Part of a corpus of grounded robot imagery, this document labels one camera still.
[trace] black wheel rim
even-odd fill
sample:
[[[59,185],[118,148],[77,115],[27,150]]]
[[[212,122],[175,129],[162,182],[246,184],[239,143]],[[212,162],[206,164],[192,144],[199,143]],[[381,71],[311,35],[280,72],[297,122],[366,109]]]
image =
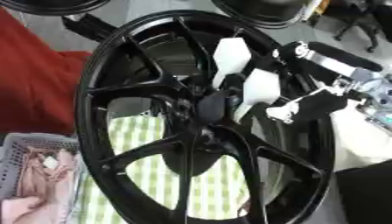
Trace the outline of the black wheel rim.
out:
[[[44,15],[67,16],[92,11],[110,0],[0,0],[0,4],[14,11]]]
[[[300,126],[283,127],[285,131],[279,133],[283,135],[285,144],[289,147],[292,144],[296,145],[293,147],[303,147],[304,151],[309,152],[305,158],[279,150],[225,117],[204,125],[195,122],[193,118],[179,120],[174,117],[172,127],[178,129],[174,131],[174,134],[142,148],[130,150],[119,156],[114,155],[107,135],[108,127],[104,122],[108,113],[107,106],[112,100],[122,96],[152,97],[166,102],[166,105],[170,105],[169,108],[177,105],[179,100],[191,104],[201,102],[201,100],[195,100],[199,98],[194,92],[189,91],[184,83],[173,79],[145,50],[148,48],[147,42],[156,44],[162,33],[167,30],[173,32],[173,26],[178,29],[175,32],[178,32],[178,35],[185,39],[193,50],[196,62],[199,63],[199,68],[204,74],[203,77],[213,74],[214,65],[211,53],[203,47],[204,43],[199,42],[193,36],[195,31],[219,34],[222,38],[234,35],[243,37],[255,53],[254,57],[262,57],[278,47],[273,39],[239,20],[195,10],[153,14],[141,17],[119,29],[100,45],[87,63],[76,97],[76,124],[81,151],[94,180],[119,214],[129,223],[256,224],[303,221],[317,208],[325,196],[333,170],[334,145],[329,118]],[[151,35],[156,36],[157,39],[152,40]],[[109,55],[119,48],[126,53],[130,53],[130,50],[136,53],[150,73],[155,74],[157,78],[154,81],[127,86],[123,84],[100,86],[102,84],[100,81],[104,79],[101,76],[107,73],[107,71],[103,72],[104,64],[108,63]],[[290,87],[287,91],[290,96],[315,88],[311,79],[306,76],[304,78],[294,76],[291,82],[295,87]],[[200,129],[206,126],[210,127],[215,136],[225,144],[233,145],[234,149],[246,149],[233,150],[233,147],[224,147],[225,154],[239,161],[251,194],[251,208],[248,215],[244,217],[232,220],[201,220],[186,216],[189,183],[192,177],[193,143],[197,143],[195,139],[200,136]],[[298,144],[300,142],[298,133],[303,136],[302,146]],[[119,173],[133,161],[159,154],[165,150],[162,147],[165,148],[172,144],[180,144],[188,150],[183,150],[184,153],[181,154],[183,169],[180,177],[178,205],[176,209],[169,210],[144,195],[129,178]],[[263,205],[263,197],[260,194],[261,183],[256,168],[257,157],[264,157],[286,165],[296,174],[296,178],[267,206]]]
[[[244,22],[254,26],[266,29],[283,29],[290,25],[294,25],[303,16],[305,7],[301,4],[293,5],[295,12],[291,12],[289,16],[275,17],[265,15],[265,5],[268,1],[261,3],[258,0],[238,1],[238,0],[213,0],[213,3],[230,17],[239,18]]]

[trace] wheel spoke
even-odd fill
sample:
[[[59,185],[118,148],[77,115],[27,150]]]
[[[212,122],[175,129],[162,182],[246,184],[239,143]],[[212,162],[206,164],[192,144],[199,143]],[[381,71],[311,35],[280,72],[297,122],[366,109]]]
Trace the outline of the wheel spoke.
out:
[[[100,107],[107,107],[111,101],[122,97],[150,98],[169,104],[173,104],[179,97],[179,91],[176,89],[153,82],[131,86],[91,88],[88,92],[96,99],[97,105]]]
[[[263,202],[263,183],[261,182],[257,151],[243,137],[245,127],[225,121],[222,125],[211,128],[218,145],[224,154],[235,158],[241,166],[250,194],[249,223],[268,223]]]
[[[192,175],[193,175],[193,153],[199,135],[187,134],[183,139],[183,154],[181,163],[181,172],[179,174],[179,197],[176,208],[173,211],[173,223],[186,224],[187,211],[189,203],[189,194],[191,190]]]
[[[259,157],[267,158],[279,164],[287,165],[294,172],[307,171],[313,172],[314,174],[321,174],[321,170],[301,157],[295,156],[284,150],[279,150],[278,148],[267,143],[259,148],[257,154]]]
[[[258,157],[267,158],[276,163],[290,167],[294,172],[308,171],[314,174],[321,174],[321,170],[288,151],[280,150],[273,145],[266,143],[259,137],[253,135],[248,129],[235,122],[226,122],[226,125],[237,135],[240,135],[246,145],[253,151],[256,151]]]
[[[179,81],[168,73],[164,67],[151,57],[144,47],[131,36],[125,36],[123,37],[123,40],[124,43],[120,47],[122,47],[130,57],[135,56],[136,53],[154,77],[154,81],[173,88],[179,88],[181,86]]]
[[[216,73],[216,65],[214,58],[206,50],[206,48],[195,38],[189,27],[185,24],[182,17],[177,19],[178,21],[178,34],[184,37],[187,44],[192,50],[193,56],[196,60],[196,65],[203,76],[206,77],[206,81],[210,81]]]
[[[147,143],[133,150],[128,150],[120,155],[104,159],[102,165],[108,165],[110,170],[115,172],[123,171],[131,163],[149,156],[161,154],[171,149],[171,146],[179,144],[181,141],[179,135],[169,136],[153,143]]]
[[[267,224],[267,213],[264,206],[263,183],[261,182],[257,155],[254,150],[247,148],[239,150],[237,160],[242,168],[250,195],[250,223]]]

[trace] green checkered cloth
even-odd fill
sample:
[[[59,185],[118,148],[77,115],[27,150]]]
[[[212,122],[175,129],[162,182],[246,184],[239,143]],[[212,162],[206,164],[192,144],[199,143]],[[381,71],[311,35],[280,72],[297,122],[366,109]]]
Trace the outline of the green checkered cloth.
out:
[[[160,139],[164,120],[143,115],[117,118],[110,122],[108,130],[118,155]],[[140,159],[130,164],[126,172],[158,204],[169,209],[176,206],[179,176],[165,165],[161,155]],[[80,208],[80,224],[126,223],[90,176],[82,181],[80,197],[75,205]],[[233,219],[248,198],[249,191],[241,167],[232,157],[222,157],[208,171],[192,178],[188,216],[208,220]]]

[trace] plastic basket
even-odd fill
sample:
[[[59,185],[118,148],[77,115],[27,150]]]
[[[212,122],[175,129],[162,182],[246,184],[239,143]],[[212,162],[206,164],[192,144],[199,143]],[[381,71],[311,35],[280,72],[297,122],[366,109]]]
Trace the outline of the plastic basket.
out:
[[[77,139],[49,134],[9,134],[0,151],[0,200],[16,196],[27,146],[40,149],[79,151]]]

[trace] red cloth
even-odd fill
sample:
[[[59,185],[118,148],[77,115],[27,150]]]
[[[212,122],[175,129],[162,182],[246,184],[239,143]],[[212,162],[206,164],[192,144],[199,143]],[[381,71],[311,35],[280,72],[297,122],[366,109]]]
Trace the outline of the red cloth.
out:
[[[74,132],[87,52],[55,52],[0,7],[0,132]]]

